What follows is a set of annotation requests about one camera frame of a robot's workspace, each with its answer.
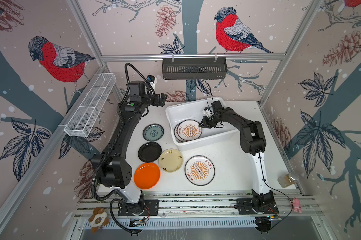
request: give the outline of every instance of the pink plush toy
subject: pink plush toy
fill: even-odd
[[[294,198],[292,202],[293,202],[294,212],[302,213],[302,207],[300,206],[299,199]]]

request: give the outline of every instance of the plate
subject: plate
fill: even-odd
[[[158,165],[149,162],[140,165],[134,174],[134,183],[140,189],[149,189],[158,183],[161,171]]]
[[[184,166],[187,179],[195,185],[209,184],[215,176],[214,164],[205,156],[193,156]]]
[[[185,120],[178,126],[178,136],[186,141],[195,140],[202,134],[199,122],[195,120]]]
[[[150,124],[143,130],[143,138],[149,142],[155,142],[161,139],[164,134],[164,129],[159,124]]]
[[[162,153],[161,146],[156,142],[147,142],[138,150],[138,157],[142,162],[153,162],[159,158]]]
[[[178,123],[178,125],[174,128],[174,136],[176,139],[178,139],[179,142],[186,142],[185,140],[183,140],[182,138],[179,137],[178,135],[178,126],[180,123]]]
[[[175,172],[183,164],[183,156],[176,149],[167,149],[159,157],[159,167],[166,172]]]

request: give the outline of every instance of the glass jar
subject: glass jar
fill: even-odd
[[[299,175],[295,172],[288,173],[278,178],[278,182],[283,188],[295,184],[298,180],[299,180]]]

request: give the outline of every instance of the black metal basket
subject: black metal basket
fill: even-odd
[[[163,78],[174,79],[223,79],[226,77],[226,58],[164,58]]]

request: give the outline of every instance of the orange sunburst design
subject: orange sunburst design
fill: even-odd
[[[186,137],[195,137],[198,134],[198,128],[194,125],[187,125],[183,128],[183,135]]]
[[[208,167],[204,162],[195,162],[190,167],[190,173],[196,180],[203,180],[208,176]]]

